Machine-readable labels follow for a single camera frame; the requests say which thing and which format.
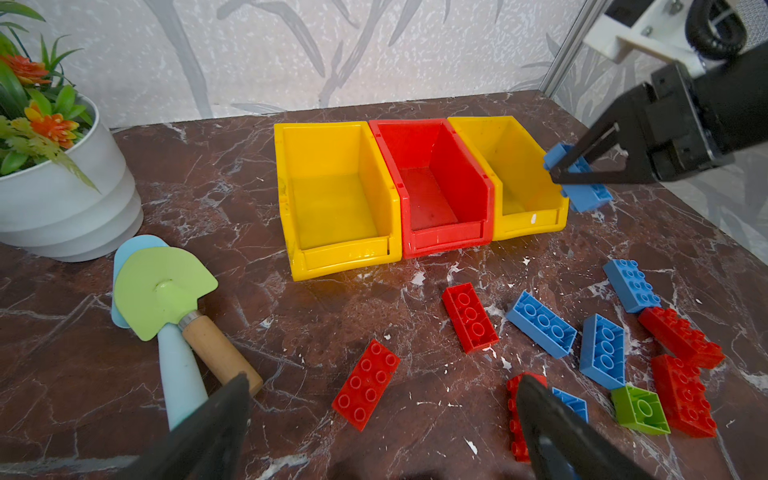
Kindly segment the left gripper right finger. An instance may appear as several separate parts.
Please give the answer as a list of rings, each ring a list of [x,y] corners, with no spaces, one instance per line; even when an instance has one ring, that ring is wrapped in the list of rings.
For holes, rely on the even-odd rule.
[[[537,479],[650,479],[535,377],[524,375],[516,408]]]

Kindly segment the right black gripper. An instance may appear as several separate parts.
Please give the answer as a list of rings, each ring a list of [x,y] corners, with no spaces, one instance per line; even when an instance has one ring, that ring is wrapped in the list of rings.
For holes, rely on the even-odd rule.
[[[549,174],[559,185],[673,181],[725,165],[728,155],[766,141],[763,43],[698,78],[679,64],[656,71],[610,105]],[[627,153],[623,169],[570,170],[614,147]]]

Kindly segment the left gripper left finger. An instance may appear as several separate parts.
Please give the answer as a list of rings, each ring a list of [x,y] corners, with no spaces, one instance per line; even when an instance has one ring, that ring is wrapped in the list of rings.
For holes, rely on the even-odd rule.
[[[221,387],[117,479],[233,479],[251,415],[246,375]]]

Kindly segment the blue brick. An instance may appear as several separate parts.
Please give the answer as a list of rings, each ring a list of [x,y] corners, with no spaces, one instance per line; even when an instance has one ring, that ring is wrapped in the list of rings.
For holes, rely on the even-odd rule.
[[[576,329],[529,292],[523,291],[514,304],[508,305],[506,319],[553,358],[570,354]]]
[[[601,315],[584,321],[579,370],[608,390],[625,386],[625,330]]]
[[[545,169],[555,166],[571,148],[571,145],[562,143],[553,147],[544,157]],[[597,210],[613,200],[611,193],[601,184],[563,185],[562,189],[563,195],[570,199],[571,209],[579,213]]]
[[[635,260],[610,260],[603,270],[626,312],[635,314],[645,308],[661,306],[660,297],[654,293]]]
[[[552,393],[562,401],[568,408],[579,415],[585,422],[589,421],[587,402],[577,396],[567,393],[563,390],[553,387]]]

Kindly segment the red brick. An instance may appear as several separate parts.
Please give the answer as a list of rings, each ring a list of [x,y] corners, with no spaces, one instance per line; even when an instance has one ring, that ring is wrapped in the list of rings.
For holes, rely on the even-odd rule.
[[[668,424],[693,438],[714,438],[717,424],[700,369],[667,354],[654,357],[651,368]]]
[[[333,409],[362,432],[399,364],[395,354],[373,339],[334,399]]]
[[[522,426],[520,423],[520,417],[518,415],[518,409],[516,404],[516,395],[519,384],[524,376],[530,376],[538,380],[543,386],[547,386],[547,379],[544,375],[534,374],[530,372],[521,373],[506,383],[506,388],[509,393],[508,410],[510,411],[510,423],[509,428],[512,435],[511,452],[517,462],[529,463],[530,456],[529,450],[523,435]]]
[[[499,341],[471,283],[448,287],[442,301],[465,353],[483,350]]]
[[[703,369],[714,369],[724,360],[722,348],[692,327],[674,309],[645,308],[638,318],[650,333],[684,363]]]

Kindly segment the light blue garden trowel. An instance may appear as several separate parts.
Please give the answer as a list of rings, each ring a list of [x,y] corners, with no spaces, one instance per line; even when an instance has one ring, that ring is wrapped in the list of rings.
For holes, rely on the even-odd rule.
[[[113,281],[136,251],[167,246],[154,235],[138,235],[126,240],[115,253]],[[157,342],[166,415],[169,429],[173,430],[208,400],[208,394],[195,356],[180,329],[175,325],[163,327]]]

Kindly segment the small green brick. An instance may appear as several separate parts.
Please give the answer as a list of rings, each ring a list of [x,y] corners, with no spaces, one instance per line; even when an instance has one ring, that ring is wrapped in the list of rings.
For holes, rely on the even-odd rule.
[[[611,391],[617,422],[649,435],[671,433],[660,399],[655,392],[632,385]]]

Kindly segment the right yellow bin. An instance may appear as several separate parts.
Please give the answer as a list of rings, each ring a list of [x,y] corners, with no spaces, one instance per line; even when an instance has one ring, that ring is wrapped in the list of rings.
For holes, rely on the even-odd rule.
[[[544,168],[546,152],[514,117],[449,122],[494,185],[495,241],[565,228],[569,199]]]

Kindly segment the yellow bin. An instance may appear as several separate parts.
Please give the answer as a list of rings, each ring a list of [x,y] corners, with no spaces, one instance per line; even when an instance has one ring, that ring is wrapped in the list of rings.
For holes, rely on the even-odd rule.
[[[274,144],[294,280],[401,260],[400,197],[368,123],[280,123]]]
[[[494,185],[495,241],[565,228],[569,199],[544,168],[546,152],[514,117],[449,122]]]

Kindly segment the red bin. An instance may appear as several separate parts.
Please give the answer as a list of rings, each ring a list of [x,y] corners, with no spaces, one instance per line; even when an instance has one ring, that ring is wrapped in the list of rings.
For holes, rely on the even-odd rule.
[[[405,258],[491,242],[493,183],[448,120],[369,126],[400,196]]]

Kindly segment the left yellow bin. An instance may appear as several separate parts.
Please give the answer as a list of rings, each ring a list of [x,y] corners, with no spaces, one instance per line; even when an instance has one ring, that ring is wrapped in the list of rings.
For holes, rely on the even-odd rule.
[[[401,260],[400,197],[368,123],[280,123],[274,144],[294,280]]]

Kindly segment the potted plant white pot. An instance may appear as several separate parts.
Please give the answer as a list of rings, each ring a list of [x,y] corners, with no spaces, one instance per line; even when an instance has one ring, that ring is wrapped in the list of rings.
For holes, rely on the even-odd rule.
[[[77,263],[116,251],[144,213],[134,176],[96,104],[64,73],[68,52],[32,56],[18,1],[1,4],[1,242]]]

